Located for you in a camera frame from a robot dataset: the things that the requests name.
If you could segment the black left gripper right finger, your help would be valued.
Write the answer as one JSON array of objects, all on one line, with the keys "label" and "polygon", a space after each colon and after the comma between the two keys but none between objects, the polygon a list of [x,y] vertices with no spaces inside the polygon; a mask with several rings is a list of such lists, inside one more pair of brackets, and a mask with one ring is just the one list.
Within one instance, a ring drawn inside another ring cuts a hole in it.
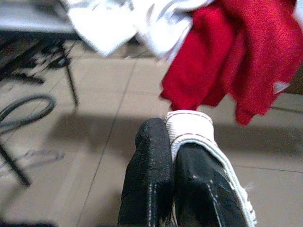
[{"label": "black left gripper right finger", "polygon": [[178,110],[165,118],[175,170],[180,227],[254,227],[256,213],[205,113]]}]

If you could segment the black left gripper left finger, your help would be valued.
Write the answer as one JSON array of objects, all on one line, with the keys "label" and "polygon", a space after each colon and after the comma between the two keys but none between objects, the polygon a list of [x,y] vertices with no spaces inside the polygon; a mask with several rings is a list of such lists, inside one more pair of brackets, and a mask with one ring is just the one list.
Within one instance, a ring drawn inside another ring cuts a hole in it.
[{"label": "black left gripper left finger", "polygon": [[136,134],[135,147],[125,172],[117,224],[165,226],[171,218],[174,180],[164,121],[161,118],[146,120]]}]

